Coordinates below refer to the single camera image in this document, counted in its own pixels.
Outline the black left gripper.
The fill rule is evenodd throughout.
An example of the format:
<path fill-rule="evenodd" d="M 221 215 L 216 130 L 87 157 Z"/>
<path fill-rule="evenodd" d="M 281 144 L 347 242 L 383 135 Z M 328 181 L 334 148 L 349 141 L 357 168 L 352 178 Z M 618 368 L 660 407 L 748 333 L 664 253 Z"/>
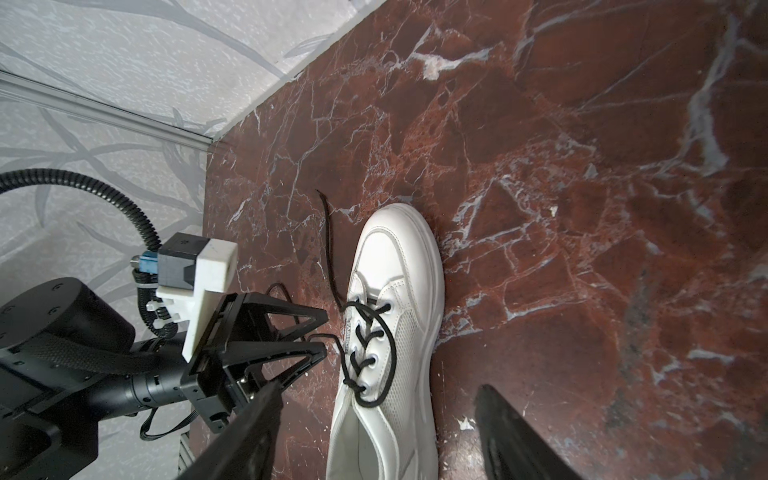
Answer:
<path fill-rule="evenodd" d="M 323 309 L 228 294 L 181 377 L 182 392 L 208 428 L 221 432 L 260 390 L 274 384 L 282 393 L 326 358 L 321 342 L 304 341 L 327 322 Z"/>

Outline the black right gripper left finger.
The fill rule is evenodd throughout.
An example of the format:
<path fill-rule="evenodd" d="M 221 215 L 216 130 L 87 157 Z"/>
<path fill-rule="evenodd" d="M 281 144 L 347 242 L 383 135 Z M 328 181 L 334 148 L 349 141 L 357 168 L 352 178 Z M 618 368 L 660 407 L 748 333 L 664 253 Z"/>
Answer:
<path fill-rule="evenodd" d="M 282 408 L 279 385 L 267 384 L 178 479 L 271 479 Z"/>

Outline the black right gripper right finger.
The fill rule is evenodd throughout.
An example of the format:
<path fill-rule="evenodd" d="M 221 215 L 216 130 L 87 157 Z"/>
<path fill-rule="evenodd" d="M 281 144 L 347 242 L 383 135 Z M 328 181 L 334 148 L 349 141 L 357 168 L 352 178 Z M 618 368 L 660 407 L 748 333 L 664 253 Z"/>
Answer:
<path fill-rule="evenodd" d="M 475 420 L 488 479 L 581 479 L 491 385 L 477 390 Z"/>

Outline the black shoelace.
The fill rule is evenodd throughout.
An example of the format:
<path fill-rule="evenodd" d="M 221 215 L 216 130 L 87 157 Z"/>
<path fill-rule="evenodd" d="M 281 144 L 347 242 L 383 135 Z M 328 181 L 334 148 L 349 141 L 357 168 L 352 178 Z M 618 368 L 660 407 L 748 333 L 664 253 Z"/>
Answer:
<path fill-rule="evenodd" d="M 333 265 L 331 209 L 327 196 L 320 190 L 317 190 L 317 194 L 321 200 L 324 211 L 324 255 L 329 288 L 339 313 L 345 315 L 347 310 L 352 308 L 362 324 L 356 325 L 353 330 L 356 344 L 352 347 L 344 347 L 341 339 L 330 333 L 313 334 L 311 335 L 311 338 L 331 339 L 335 342 L 336 347 L 339 349 L 339 353 L 343 355 L 341 362 L 342 384 L 353 392 L 356 403 L 361 407 L 379 407 L 383 404 L 391 389 L 398 363 L 398 353 L 394 335 L 383 319 L 383 314 L 389 312 L 392 309 L 392 305 L 385 304 L 374 308 L 368 303 L 366 297 L 352 300 L 344 299 L 342 297 L 336 282 Z M 361 375 L 365 368 L 375 367 L 379 363 L 376 355 L 367 352 L 367 348 L 371 342 L 376 339 L 385 339 L 389 345 L 389 367 L 385 375 L 384 385 L 381 387 L 379 395 L 375 399 L 366 400 L 364 395 L 372 393 L 373 388 L 361 381 Z"/>

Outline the white sneaker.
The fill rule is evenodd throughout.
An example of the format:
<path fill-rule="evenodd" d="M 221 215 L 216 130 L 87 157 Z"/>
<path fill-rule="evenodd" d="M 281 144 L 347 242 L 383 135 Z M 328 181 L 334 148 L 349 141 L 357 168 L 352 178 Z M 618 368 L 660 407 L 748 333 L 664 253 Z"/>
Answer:
<path fill-rule="evenodd" d="M 404 203 L 377 210 L 341 303 L 327 478 L 438 477 L 430 364 L 444 308 L 442 260 L 426 220 Z"/>

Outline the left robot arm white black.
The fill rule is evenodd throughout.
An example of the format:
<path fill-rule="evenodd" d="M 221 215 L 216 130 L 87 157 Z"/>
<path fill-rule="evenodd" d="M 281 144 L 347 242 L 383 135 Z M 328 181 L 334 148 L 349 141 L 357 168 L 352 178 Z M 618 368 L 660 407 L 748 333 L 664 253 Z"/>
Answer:
<path fill-rule="evenodd" d="M 186 479 L 267 479 L 283 391 L 317 365 L 312 338 L 324 310 L 288 296 L 235 294 L 234 243 L 177 233 L 162 241 L 126 195 L 95 178 L 51 168 L 4 173 L 1 189 L 65 186 L 117 208 L 142 237 L 133 260 L 134 327 L 82 281 L 41 284 L 1 309 L 1 475 L 68 479 L 98 456 L 102 420 L 188 402 L 216 440 Z"/>

